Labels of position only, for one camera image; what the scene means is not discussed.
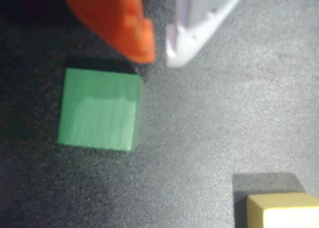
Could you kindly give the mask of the orange moving gripper finger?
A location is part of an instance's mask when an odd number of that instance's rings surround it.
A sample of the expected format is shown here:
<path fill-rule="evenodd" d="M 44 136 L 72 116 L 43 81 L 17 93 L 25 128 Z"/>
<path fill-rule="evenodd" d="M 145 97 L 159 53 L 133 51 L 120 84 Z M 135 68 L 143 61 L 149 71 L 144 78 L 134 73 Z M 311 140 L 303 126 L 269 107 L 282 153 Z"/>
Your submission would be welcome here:
<path fill-rule="evenodd" d="M 152 20 L 144 16 L 142 0 L 65 0 L 73 14 L 127 59 L 155 60 Z"/>

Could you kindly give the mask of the white fixed gripper finger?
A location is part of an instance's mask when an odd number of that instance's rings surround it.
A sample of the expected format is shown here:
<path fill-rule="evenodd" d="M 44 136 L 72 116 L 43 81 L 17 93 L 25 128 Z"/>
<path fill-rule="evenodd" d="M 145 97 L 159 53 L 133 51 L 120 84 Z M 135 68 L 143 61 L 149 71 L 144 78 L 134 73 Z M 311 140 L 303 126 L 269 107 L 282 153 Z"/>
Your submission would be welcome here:
<path fill-rule="evenodd" d="M 182 67 L 205 46 L 240 0 L 175 0 L 173 23 L 165 29 L 165 62 Z"/>

